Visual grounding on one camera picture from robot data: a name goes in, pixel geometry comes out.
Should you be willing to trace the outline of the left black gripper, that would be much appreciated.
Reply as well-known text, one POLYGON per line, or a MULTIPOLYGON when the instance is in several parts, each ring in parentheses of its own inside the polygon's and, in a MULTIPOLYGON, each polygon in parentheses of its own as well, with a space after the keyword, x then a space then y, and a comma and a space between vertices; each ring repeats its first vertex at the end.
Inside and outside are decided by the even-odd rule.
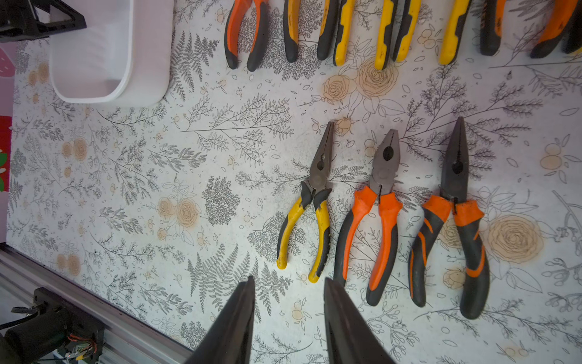
POLYGON ((45 39, 59 33, 86 29, 84 16, 63 1, 1 1, 1 43, 45 39), (42 21, 41 10, 58 11, 65 18, 42 21))

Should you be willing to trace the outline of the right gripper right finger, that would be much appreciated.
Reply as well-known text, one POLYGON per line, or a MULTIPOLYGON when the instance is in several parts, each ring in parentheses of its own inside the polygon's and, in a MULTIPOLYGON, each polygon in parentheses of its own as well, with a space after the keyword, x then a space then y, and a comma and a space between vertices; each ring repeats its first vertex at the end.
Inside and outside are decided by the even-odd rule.
POLYGON ((395 363, 344 287, 330 278, 324 282, 324 320, 330 363, 395 363))

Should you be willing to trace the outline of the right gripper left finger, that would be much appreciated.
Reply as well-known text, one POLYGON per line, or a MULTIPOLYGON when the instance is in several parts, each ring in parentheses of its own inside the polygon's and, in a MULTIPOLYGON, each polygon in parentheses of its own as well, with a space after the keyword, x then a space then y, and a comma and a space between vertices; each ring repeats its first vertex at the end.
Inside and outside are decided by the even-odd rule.
POLYGON ((240 282, 187 363, 248 363, 252 351, 256 285, 240 282))

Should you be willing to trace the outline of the white plastic storage box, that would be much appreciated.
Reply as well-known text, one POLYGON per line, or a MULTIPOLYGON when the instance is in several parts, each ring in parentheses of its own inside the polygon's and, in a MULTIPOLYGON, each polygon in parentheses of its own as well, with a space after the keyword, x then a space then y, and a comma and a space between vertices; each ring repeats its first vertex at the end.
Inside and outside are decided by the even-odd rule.
POLYGON ((50 36, 49 73, 67 103, 146 107, 170 81, 174 1, 69 1, 86 28, 50 36))

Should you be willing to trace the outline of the yellow striped needle-nose pliers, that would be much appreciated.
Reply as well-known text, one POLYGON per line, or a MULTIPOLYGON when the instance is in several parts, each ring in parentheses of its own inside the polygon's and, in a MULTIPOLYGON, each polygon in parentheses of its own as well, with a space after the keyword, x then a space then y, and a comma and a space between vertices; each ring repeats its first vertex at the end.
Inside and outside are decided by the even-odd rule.
POLYGON ((384 70, 396 22, 397 1, 347 1, 339 3, 339 21, 332 62, 345 65, 356 52, 357 41, 367 41, 372 48, 374 66, 384 70))

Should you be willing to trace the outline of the yellow black diagonal pliers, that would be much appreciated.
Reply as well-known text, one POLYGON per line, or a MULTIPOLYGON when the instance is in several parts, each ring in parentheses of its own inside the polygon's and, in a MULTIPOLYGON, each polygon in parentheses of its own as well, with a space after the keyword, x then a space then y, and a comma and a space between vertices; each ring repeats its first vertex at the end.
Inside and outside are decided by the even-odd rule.
POLYGON ((316 56, 325 61, 330 54, 339 15, 339 1, 306 1, 301 9, 301 1, 285 1, 283 4, 283 45, 286 60, 294 63, 299 58, 302 38, 311 36, 320 27, 316 56))

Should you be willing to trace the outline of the orange black Greener pliers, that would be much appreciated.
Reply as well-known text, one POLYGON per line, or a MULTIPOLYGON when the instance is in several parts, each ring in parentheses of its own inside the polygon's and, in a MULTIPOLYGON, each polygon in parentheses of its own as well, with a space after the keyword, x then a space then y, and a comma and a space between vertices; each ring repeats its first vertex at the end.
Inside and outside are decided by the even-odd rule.
POLYGON ((483 2, 480 53, 495 56, 505 46, 513 56, 528 52, 532 59, 544 59, 558 48, 563 52, 571 18, 581 9, 581 2, 520 1, 514 10, 518 16, 508 21, 504 20, 505 6, 504 1, 483 2))

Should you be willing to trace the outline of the yellow black combination pliers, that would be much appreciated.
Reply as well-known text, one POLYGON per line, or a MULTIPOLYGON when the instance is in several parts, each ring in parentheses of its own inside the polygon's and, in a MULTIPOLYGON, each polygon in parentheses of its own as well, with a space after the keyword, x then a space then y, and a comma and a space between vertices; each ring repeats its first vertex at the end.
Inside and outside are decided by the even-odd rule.
POLYGON ((582 15, 581 9, 577 10, 576 14, 571 18, 571 25, 569 27, 568 39, 566 40, 563 52, 568 55, 576 55, 581 53, 581 32, 582 32, 582 15))

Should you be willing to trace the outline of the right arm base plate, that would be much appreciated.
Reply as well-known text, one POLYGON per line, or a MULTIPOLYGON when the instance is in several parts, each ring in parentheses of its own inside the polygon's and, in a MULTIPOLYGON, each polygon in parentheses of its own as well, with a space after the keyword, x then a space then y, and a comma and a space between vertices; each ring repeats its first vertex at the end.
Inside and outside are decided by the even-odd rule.
POLYGON ((2 363, 98 363, 105 324, 69 300, 38 288, 19 318, 1 323, 2 363))

